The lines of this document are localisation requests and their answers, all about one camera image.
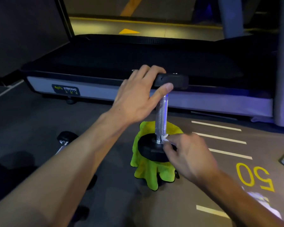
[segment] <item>finger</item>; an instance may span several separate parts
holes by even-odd
[[[141,68],[138,70],[136,77],[139,79],[142,79],[149,69],[150,67],[148,65],[146,64],[142,65]]]
[[[172,144],[174,144],[177,148],[180,147],[180,141],[181,141],[181,136],[183,134],[175,134],[175,135],[169,135],[167,136],[167,140],[170,141]]]
[[[153,84],[156,76],[158,75],[158,73],[166,73],[165,69],[156,65],[153,65],[149,71],[146,73],[144,80],[149,83],[149,84]]]
[[[178,153],[173,149],[170,142],[164,142],[163,150],[167,155],[168,160],[174,165],[177,163]]]
[[[126,86],[126,83],[127,83],[127,80],[123,80],[122,84],[119,87],[119,90],[118,90],[117,96],[115,98],[115,101],[117,101],[119,99],[119,97],[122,95],[123,90],[124,90],[124,88]]]
[[[155,106],[158,104],[160,99],[162,99],[163,96],[165,96],[168,93],[170,93],[172,91],[172,89],[174,89],[174,85],[172,83],[163,84],[149,98],[150,105],[155,108]]]
[[[129,81],[133,80],[137,76],[138,70],[133,71],[133,73],[129,77]]]

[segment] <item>treadmill foot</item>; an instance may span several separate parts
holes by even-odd
[[[69,105],[75,104],[76,102],[77,102],[77,101],[73,100],[73,99],[70,98],[70,97],[66,100],[66,103],[69,104]]]

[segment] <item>yellow arrow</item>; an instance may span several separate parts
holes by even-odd
[[[119,34],[129,34],[129,33],[140,33],[140,32],[130,30],[130,29],[124,29],[121,32],[119,32]]]

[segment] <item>treadmill logo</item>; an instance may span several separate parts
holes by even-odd
[[[63,88],[64,90],[68,90],[68,91],[77,91],[77,89],[76,88],[69,88],[69,87],[64,87]]]
[[[72,95],[72,96],[79,96],[80,91],[77,87],[73,86],[63,86],[63,85],[51,85],[55,93],[62,94],[62,95]]]

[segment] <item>right hand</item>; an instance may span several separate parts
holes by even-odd
[[[198,186],[220,172],[217,162],[204,139],[196,133],[170,135],[167,139],[177,147],[174,151],[169,142],[164,143],[164,151],[176,170]]]

